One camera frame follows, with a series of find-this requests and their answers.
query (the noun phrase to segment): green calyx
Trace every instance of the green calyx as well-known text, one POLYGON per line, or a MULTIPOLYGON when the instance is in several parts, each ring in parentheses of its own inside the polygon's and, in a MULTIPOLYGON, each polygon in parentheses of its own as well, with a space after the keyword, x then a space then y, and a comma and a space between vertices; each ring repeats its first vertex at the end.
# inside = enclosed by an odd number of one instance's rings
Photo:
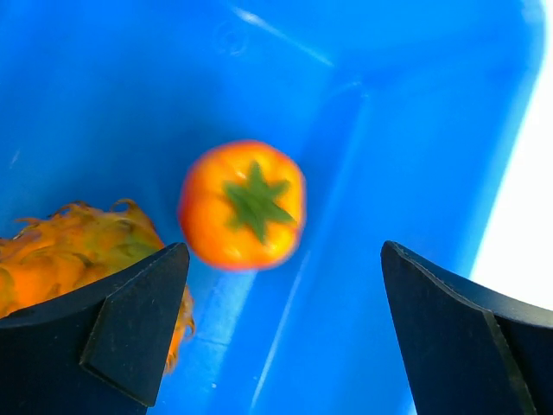
POLYGON ((267 222, 294 222, 294 218, 275 203, 275 199, 286 193, 288 180, 267 183, 263 177, 261 166, 252 162, 244 184, 225 182, 224 191, 231 201, 235 216, 228 226, 232 229, 249 227, 259 241, 264 244, 267 237, 267 222))

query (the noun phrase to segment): blue container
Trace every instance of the blue container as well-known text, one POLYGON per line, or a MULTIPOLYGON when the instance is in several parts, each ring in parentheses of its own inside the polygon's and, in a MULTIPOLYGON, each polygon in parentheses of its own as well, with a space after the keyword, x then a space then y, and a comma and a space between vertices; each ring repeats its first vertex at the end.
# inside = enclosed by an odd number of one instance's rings
POLYGON ((394 239, 469 273, 539 69, 539 5, 0 4, 0 234, 69 201, 130 197, 181 240, 188 166, 237 138, 307 177, 287 264, 232 274, 193 259, 198 335, 149 413, 406 413, 379 249, 394 239))

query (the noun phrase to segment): spiky orange fruit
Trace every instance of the spiky orange fruit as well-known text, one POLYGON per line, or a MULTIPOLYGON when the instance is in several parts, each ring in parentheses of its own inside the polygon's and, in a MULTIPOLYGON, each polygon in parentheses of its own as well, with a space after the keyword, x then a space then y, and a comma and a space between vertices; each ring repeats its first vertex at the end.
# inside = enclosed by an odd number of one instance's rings
MULTIPOLYGON (((110 276, 163 248, 152 221, 128 199, 108 212, 77 201, 46 220, 19 221, 27 226, 15 238, 0 239, 0 318, 110 276), (126 210, 114 211, 123 203, 126 210)), ((194 335, 193 307, 186 287, 166 372, 175 368, 185 334, 194 335)))

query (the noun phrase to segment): toy tomato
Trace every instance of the toy tomato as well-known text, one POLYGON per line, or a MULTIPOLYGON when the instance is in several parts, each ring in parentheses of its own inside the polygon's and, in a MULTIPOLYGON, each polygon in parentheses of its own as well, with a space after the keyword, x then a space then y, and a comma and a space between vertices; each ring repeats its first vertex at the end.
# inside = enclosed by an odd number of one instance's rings
POLYGON ((305 181, 279 150, 238 141, 208 151, 188 171, 179 222, 205 263, 228 271, 282 263, 305 222, 305 181))

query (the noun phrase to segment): tomato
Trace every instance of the tomato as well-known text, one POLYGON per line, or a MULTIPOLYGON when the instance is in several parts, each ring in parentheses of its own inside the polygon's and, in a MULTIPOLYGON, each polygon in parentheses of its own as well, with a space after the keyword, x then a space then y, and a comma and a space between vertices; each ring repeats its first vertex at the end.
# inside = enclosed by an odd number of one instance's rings
POLYGON ((191 250, 228 271, 281 264, 296 249, 305 216, 299 167, 253 140, 204 154, 188 171, 178 208, 191 250))

